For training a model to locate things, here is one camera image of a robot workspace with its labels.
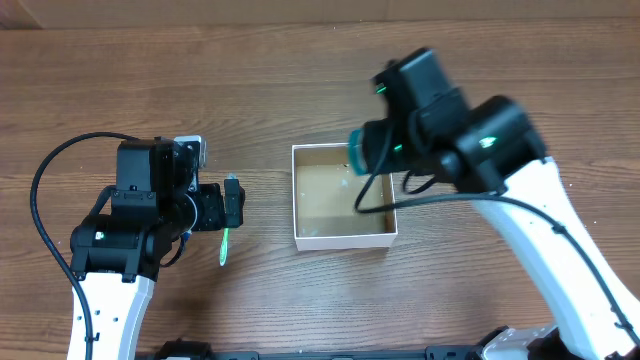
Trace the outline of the blue mouthwash bottle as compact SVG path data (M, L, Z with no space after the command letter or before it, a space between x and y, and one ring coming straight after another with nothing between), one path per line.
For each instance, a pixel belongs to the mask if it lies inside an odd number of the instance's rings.
M363 176L368 173L366 160L363 154L362 130L353 130L347 143L347 155L349 163L357 176Z

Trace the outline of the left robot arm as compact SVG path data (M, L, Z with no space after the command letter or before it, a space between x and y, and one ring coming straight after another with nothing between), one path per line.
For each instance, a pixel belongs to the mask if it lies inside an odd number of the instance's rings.
M200 184L206 143L199 136L125 140L116 183L72 232L70 268L88 302L74 304L68 356L132 359L163 257L194 232L238 228L244 189L235 178Z

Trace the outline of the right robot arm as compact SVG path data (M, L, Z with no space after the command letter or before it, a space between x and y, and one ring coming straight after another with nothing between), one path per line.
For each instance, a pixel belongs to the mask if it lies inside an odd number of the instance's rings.
M402 206L468 202L503 237L553 320L498 328L454 350L459 359L635 359L639 301L612 270L573 208L557 163L512 99L470 105L421 48L373 80L385 118L349 139L354 171L375 180L403 173L426 183Z

